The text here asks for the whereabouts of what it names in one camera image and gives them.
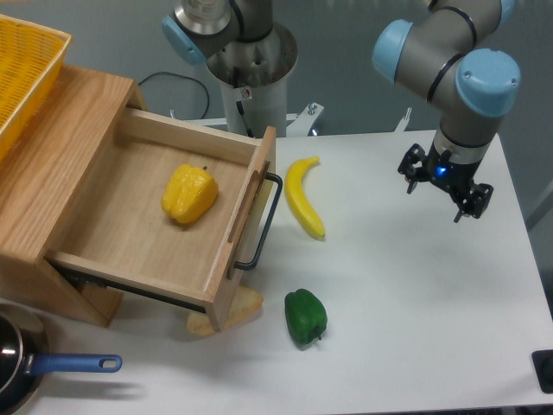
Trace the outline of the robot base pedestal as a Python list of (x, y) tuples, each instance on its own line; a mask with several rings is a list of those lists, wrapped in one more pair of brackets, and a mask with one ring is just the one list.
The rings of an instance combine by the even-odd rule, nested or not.
[(264, 39), (233, 41), (207, 60), (219, 82), (229, 132), (261, 138), (267, 127), (278, 137), (315, 136), (315, 122), (324, 106), (310, 102), (288, 114), (288, 79), (297, 63), (295, 37), (275, 22)]

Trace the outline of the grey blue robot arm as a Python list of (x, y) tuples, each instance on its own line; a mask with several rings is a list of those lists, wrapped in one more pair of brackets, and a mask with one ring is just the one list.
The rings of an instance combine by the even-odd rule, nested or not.
[[(517, 62), (480, 43), (512, 15), (511, 1), (431, 1), (429, 18), (391, 22), (372, 51), (376, 71), (440, 109), (431, 147), (413, 145), (398, 171), (409, 188), (429, 182), (447, 193), (459, 216), (479, 218), (493, 187), (474, 175), (520, 82)], [(206, 66), (223, 94), (228, 129), (260, 137), (286, 131), (287, 78), (297, 62), (295, 37), (269, 1), (179, 1), (162, 20), (173, 50)]]

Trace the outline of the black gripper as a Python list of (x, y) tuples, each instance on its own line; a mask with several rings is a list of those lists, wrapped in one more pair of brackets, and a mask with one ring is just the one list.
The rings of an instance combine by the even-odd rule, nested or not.
[(462, 217), (479, 219), (487, 210), (492, 199), (494, 188), (487, 183), (474, 183), (474, 174), (480, 161), (470, 164), (454, 163), (449, 150), (444, 153), (445, 160), (434, 146), (429, 154), (419, 144), (413, 144), (405, 153), (397, 172), (404, 176), (408, 183), (407, 194), (410, 195), (419, 182), (430, 182), (448, 193), (458, 207), (454, 223)]

